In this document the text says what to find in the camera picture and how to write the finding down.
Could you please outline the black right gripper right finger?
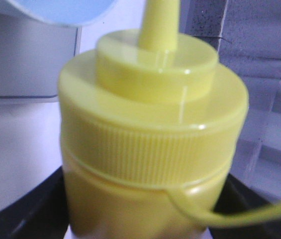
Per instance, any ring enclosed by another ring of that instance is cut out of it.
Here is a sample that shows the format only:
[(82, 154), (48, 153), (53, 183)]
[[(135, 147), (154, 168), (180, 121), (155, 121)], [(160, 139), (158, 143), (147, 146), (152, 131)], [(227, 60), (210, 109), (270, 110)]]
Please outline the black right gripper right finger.
[[(265, 206), (268, 203), (266, 199), (230, 174), (214, 211), (233, 214)], [(242, 228), (210, 228), (203, 237), (205, 239), (281, 239), (281, 220)]]

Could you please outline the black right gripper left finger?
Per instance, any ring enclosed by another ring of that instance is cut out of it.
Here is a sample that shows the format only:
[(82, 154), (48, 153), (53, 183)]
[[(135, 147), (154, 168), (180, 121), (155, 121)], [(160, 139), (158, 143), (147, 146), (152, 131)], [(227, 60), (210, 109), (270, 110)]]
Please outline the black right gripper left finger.
[(0, 211), (0, 239), (63, 239), (68, 225), (61, 167)]

